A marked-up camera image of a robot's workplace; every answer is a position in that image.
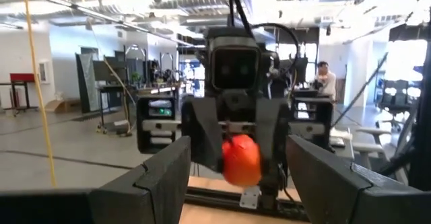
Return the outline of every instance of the yellow cable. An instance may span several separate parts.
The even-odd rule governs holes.
[[[34,81],[36,85],[36,90],[38,93],[39,105],[40,105],[40,114],[42,116],[43,123],[43,132],[45,136],[46,149],[48,151],[49,158],[49,168],[51,172],[51,184],[53,187],[57,186],[57,180],[55,178],[55,169],[54,169],[54,159],[53,159],[53,148],[51,146],[51,140],[49,139],[49,131],[48,131],[48,120],[46,119],[45,105],[43,104],[42,91],[40,90],[40,81],[36,70],[36,54],[34,50],[34,39],[33,39],[33,30],[32,30],[32,20],[30,17],[30,6],[28,3],[29,0],[24,0],[26,4],[26,20],[28,26],[28,38],[30,42],[30,53],[32,56],[32,66],[33,66],[33,75]]]
[[[94,30],[92,29],[92,33],[94,36],[94,40],[96,41],[96,45],[98,50],[100,51],[100,53],[103,54],[101,47],[99,46],[99,41],[97,40],[97,36],[96,33],[94,32]],[[117,79],[117,81],[120,83],[121,87],[123,87],[124,92],[127,93],[127,95],[125,94],[125,112],[126,112],[126,119],[127,119],[127,133],[130,133],[135,124],[133,124],[133,126],[131,126],[130,121],[129,121],[129,108],[126,106],[127,104],[127,100],[126,97],[129,96],[131,101],[133,102],[133,105],[136,106],[136,102],[133,99],[132,95],[130,94],[130,91],[127,89],[126,85],[123,83],[123,81],[121,80],[121,78],[119,77],[119,75],[117,74],[117,72],[115,72],[115,70],[110,66],[110,64],[108,63],[108,61],[106,60],[106,57],[103,56],[103,61],[105,62],[105,65],[109,68],[109,71],[112,73],[112,75],[114,75],[115,79]]]

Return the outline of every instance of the ceiling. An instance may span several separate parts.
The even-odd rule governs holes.
[[[208,26],[223,26],[228,15],[227,0],[65,0],[103,15],[120,18],[162,34],[174,32],[200,37]],[[35,23],[48,20],[58,26],[86,25],[87,15],[70,8],[32,0]],[[363,17],[372,18],[376,26],[402,20],[417,11],[421,22],[429,0],[242,0],[253,23],[277,22],[295,28],[340,25],[349,27]],[[25,17],[23,0],[0,0],[0,20],[14,24]],[[103,24],[103,20],[92,20]]]

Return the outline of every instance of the man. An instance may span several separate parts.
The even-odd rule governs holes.
[[[325,61],[321,61],[317,64],[317,75],[315,78],[319,83],[322,83],[323,86],[320,88],[320,93],[329,94],[331,96],[332,101],[335,103],[337,98],[335,91],[335,82],[337,77],[334,73],[330,72],[329,64]]]

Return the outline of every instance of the red ball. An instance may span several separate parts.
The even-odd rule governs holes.
[[[261,179],[261,153],[248,135],[236,135],[225,140],[223,149],[223,177],[235,186],[256,186]]]

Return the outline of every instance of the metal bracket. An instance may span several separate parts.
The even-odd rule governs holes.
[[[240,199],[240,207],[247,209],[257,209],[260,189],[258,186],[247,188]]]

